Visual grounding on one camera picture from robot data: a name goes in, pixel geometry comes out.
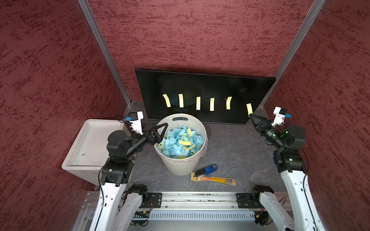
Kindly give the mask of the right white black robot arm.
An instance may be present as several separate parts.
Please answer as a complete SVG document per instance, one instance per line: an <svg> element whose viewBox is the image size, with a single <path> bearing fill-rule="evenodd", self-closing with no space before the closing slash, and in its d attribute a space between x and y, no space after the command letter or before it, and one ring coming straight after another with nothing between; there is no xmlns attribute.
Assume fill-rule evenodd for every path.
<svg viewBox="0 0 370 231"><path fill-rule="evenodd" d="M283 208L269 187L255 186L252 202L262 206L280 231L323 231L308 183L308 167L300 150L306 143L306 131L299 125L289 125L279 132L271 120L249 115L255 130L274 147L273 160L284 181L293 216Z"/></svg>

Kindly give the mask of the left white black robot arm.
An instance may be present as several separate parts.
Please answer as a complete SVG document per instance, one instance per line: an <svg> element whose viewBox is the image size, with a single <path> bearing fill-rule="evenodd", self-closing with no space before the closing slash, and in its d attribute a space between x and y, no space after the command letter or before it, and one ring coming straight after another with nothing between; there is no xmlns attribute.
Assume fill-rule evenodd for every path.
<svg viewBox="0 0 370 231"><path fill-rule="evenodd" d="M152 127L142 135L127 136L122 130L108 136L109 158L98 174L100 194L90 226L91 231L126 231L137 210L148 201L145 185L126 188L133 167L132 157L147 144L160 143L168 123Z"/></svg>

